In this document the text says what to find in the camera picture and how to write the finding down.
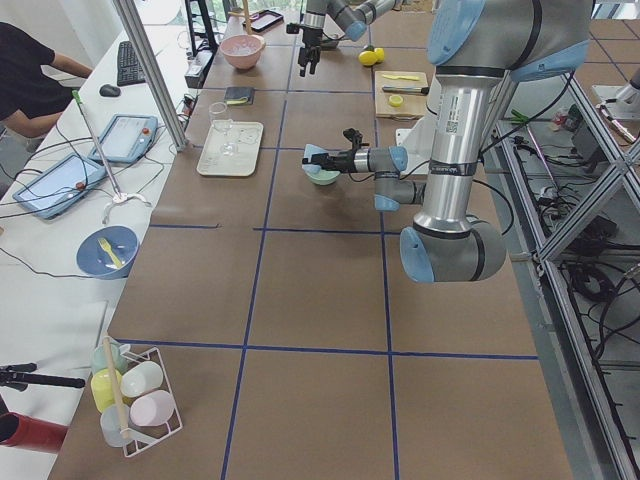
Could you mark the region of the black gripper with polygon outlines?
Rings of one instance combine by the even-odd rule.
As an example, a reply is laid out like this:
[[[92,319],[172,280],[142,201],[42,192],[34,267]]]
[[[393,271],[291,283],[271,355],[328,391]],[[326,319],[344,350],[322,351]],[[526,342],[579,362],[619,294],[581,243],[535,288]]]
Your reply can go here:
[[[299,75],[306,76],[307,65],[309,73],[314,74],[320,61],[321,41],[323,39],[323,29],[308,25],[301,25],[303,46],[299,50],[298,65]]]
[[[311,155],[302,159],[302,165],[312,166],[313,174],[331,173],[338,171],[340,173],[355,173],[356,166],[354,163],[354,155],[350,151],[342,151],[333,156],[329,155]]]

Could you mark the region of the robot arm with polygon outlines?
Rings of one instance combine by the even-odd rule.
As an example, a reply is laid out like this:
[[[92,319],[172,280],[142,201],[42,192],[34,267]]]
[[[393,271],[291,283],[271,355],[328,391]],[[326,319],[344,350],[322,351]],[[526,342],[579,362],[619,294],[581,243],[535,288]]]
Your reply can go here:
[[[302,31],[303,46],[298,54],[300,76],[305,77],[307,73],[315,74],[321,59],[327,16],[349,40],[356,41],[378,17],[392,10],[399,10],[403,4],[404,1],[401,0],[371,0],[352,8],[343,0],[307,1],[301,20],[297,24],[287,26],[288,33]]]
[[[415,204],[400,235],[405,273],[416,282],[478,281],[503,265],[500,233],[467,211],[489,129],[489,98],[503,79],[515,83],[576,70],[586,59],[593,5],[589,1],[445,1],[435,15],[427,57],[441,87],[425,182],[405,181],[401,146],[368,148],[347,130],[347,151],[307,145],[303,169],[372,173],[375,207]]]

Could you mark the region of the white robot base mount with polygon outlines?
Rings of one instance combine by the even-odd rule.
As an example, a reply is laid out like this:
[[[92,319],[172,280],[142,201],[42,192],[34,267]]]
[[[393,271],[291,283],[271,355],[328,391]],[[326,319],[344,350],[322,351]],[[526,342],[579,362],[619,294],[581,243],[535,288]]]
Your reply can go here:
[[[435,127],[436,115],[428,112],[412,128],[397,129],[396,144],[406,150],[410,161],[428,161],[431,158]]]

